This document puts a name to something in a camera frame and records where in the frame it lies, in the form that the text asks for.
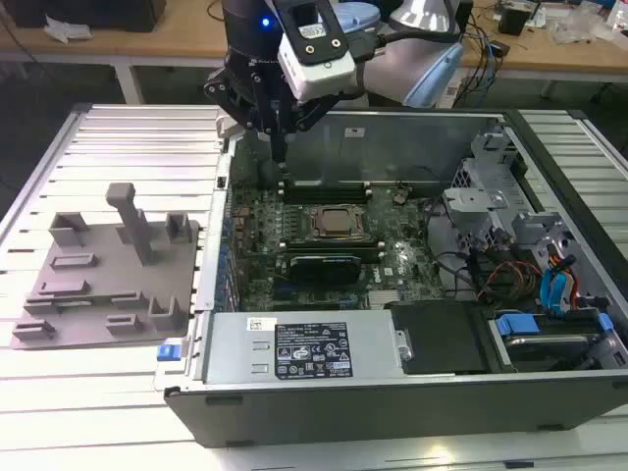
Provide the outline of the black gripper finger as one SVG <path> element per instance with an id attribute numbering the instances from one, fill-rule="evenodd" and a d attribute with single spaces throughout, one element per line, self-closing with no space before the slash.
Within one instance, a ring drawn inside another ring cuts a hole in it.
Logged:
<path id="1" fill-rule="evenodd" d="M 278 163 L 278 116 L 272 108 L 266 81 L 259 72 L 244 77 L 249 80 L 249 88 L 244 87 L 232 72 L 215 72 L 206 80 L 204 92 L 246 130 L 265 134 L 270 142 L 271 157 Z"/>
<path id="2" fill-rule="evenodd" d="M 340 101 L 338 95 L 325 95 L 306 102 L 298 102 L 286 96 L 278 109 L 278 163 L 283 165 L 287 154 L 287 136 L 308 131 Z"/>

